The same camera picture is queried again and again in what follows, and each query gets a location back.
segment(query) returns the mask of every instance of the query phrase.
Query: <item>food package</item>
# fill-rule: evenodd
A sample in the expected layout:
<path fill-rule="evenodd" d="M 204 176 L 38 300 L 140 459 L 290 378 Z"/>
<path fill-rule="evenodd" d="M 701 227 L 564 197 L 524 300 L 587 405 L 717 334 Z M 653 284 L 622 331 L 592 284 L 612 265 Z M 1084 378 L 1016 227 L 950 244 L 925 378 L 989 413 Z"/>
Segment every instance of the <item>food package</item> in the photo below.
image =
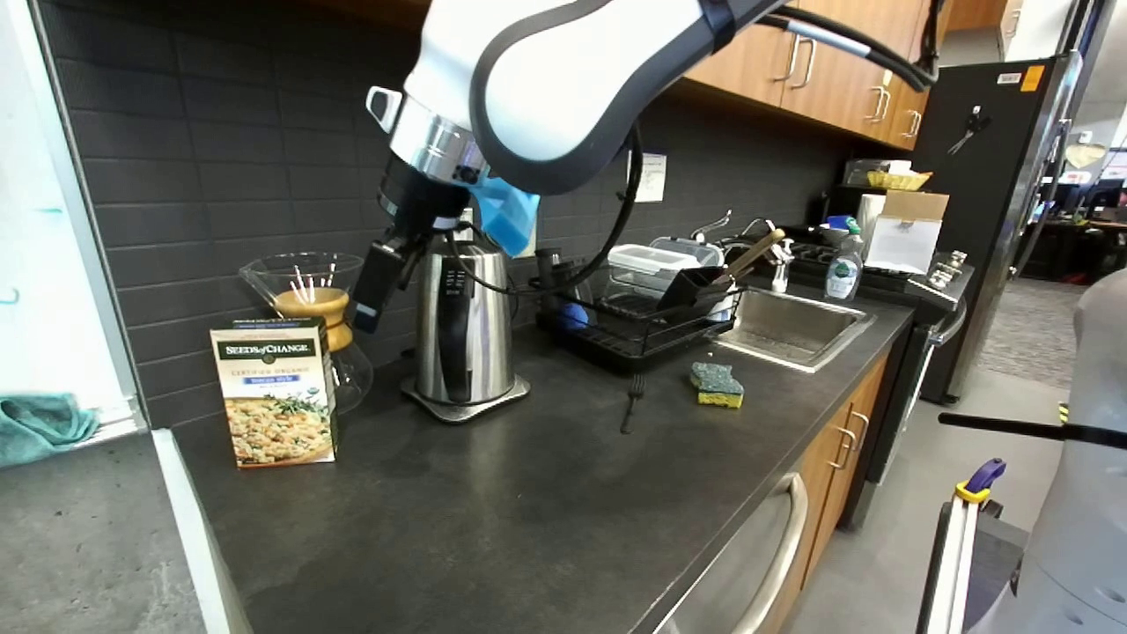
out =
<path fill-rule="evenodd" d="M 330 355 L 315 319 L 210 327 L 237 467 L 334 462 Z"/>

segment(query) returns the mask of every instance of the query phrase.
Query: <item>small object on counter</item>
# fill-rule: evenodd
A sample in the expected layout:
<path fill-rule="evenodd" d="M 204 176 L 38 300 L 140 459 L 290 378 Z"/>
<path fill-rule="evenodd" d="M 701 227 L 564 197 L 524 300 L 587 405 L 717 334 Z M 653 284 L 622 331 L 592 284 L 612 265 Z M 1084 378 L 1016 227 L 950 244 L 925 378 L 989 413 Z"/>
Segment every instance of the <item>small object on counter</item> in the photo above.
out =
<path fill-rule="evenodd" d="M 587 331 L 592 327 L 592 312 L 582 301 L 564 301 L 564 331 Z"/>
<path fill-rule="evenodd" d="M 859 226 L 847 218 L 847 235 L 835 239 L 835 259 L 824 275 L 824 297 L 838 301 L 852 300 L 859 284 L 859 265 L 862 265 Z"/>
<path fill-rule="evenodd" d="M 876 169 L 876 171 L 868 171 L 868 183 L 872 191 L 921 191 L 924 183 L 930 179 L 930 171 L 892 171 L 892 169 Z"/>
<path fill-rule="evenodd" d="M 71 449 L 96 429 L 71 393 L 0 393 L 0 467 Z"/>
<path fill-rule="evenodd" d="M 628 389 L 628 413 L 622 413 L 622 421 L 621 421 L 621 432 L 628 437 L 632 432 L 632 417 L 633 417 L 633 402 L 646 396 L 641 388 L 632 385 Z"/>
<path fill-rule="evenodd" d="M 742 408 L 742 385 L 732 378 L 732 366 L 694 361 L 690 385 L 696 388 L 696 405 Z"/>
<path fill-rule="evenodd" d="M 210 327 L 237 467 L 334 462 L 330 355 L 317 319 Z"/>

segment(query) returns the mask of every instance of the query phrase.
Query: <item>green cloth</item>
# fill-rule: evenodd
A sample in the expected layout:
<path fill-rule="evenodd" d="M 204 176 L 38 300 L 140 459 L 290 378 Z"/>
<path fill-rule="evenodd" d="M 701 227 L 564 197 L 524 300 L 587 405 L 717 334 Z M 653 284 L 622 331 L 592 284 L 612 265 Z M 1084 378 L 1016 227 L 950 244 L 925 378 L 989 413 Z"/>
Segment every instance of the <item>green cloth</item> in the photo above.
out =
<path fill-rule="evenodd" d="M 71 393 L 0 393 L 0 467 L 71 449 L 96 429 Z"/>

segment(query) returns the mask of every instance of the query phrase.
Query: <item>cabinet handle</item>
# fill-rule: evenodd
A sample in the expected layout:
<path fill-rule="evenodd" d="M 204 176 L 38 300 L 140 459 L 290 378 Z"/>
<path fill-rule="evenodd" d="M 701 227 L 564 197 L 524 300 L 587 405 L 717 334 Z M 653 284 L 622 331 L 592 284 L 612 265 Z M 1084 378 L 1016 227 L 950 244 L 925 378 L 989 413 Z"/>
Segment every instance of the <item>cabinet handle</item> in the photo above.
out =
<path fill-rule="evenodd" d="M 813 43 L 813 37 L 802 37 L 802 46 L 811 46 L 811 51 L 805 51 L 805 69 L 802 69 L 798 85 L 791 85 L 791 91 L 805 86 L 811 78 L 813 78 L 813 66 L 817 66 L 817 43 Z"/>
<path fill-rule="evenodd" d="M 915 134 L 921 134 L 921 123 L 924 123 L 924 111 L 921 111 L 921 107 L 910 107 L 906 137 L 915 137 Z"/>
<path fill-rule="evenodd" d="M 849 413 L 849 417 L 862 421 L 868 429 L 872 421 L 868 413 L 855 413 L 855 408 Z"/>
<path fill-rule="evenodd" d="M 892 91 L 881 85 L 881 118 L 886 116 Z"/>
<path fill-rule="evenodd" d="M 835 462 L 830 462 L 835 473 L 847 467 L 847 462 L 849 462 L 849 454 L 852 454 L 852 442 L 855 442 L 855 429 L 838 427 L 838 432 L 841 432 L 841 442 L 838 442 L 838 454 L 835 454 Z"/>
<path fill-rule="evenodd" d="M 788 521 L 787 521 L 787 535 L 777 543 L 777 552 L 769 568 L 769 578 L 760 584 L 760 591 L 754 596 L 751 610 L 742 611 L 742 619 L 736 624 L 736 634 L 759 634 L 798 555 L 798 543 L 802 543 L 802 531 L 805 531 L 805 514 L 811 514 L 811 498 L 805 498 L 805 481 L 798 473 L 788 473 L 777 480 L 776 493 L 777 489 L 788 489 L 791 495 L 791 508 L 788 508 Z"/>
<path fill-rule="evenodd" d="M 776 75 L 776 85 L 787 85 L 788 78 L 796 78 L 798 69 L 798 34 L 788 37 L 788 61 L 787 61 L 787 75 Z"/>
<path fill-rule="evenodd" d="M 892 104 L 892 91 L 885 85 L 872 85 L 870 91 L 876 93 L 872 97 L 872 118 L 885 118 L 886 104 Z"/>

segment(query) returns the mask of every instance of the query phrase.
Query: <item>kitchen counter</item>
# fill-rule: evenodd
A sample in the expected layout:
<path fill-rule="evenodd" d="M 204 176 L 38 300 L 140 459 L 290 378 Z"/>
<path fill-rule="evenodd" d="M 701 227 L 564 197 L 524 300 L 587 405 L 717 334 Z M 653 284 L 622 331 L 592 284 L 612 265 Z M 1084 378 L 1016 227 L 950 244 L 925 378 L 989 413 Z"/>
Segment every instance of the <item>kitchen counter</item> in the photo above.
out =
<path fill-rule="evenodd" d="M 632 379 L 521 331 L 532 393 L 470 427 L 400 396 L 399 361 L 334 464 L 237 473 L 221 417 L 175 440 L 256 630 L 647 630 L 910 324 L 870 308 L 813 378 L 694 349 Z M 736 366 L 742 413 L 694 405 L 706 355 Z"/>

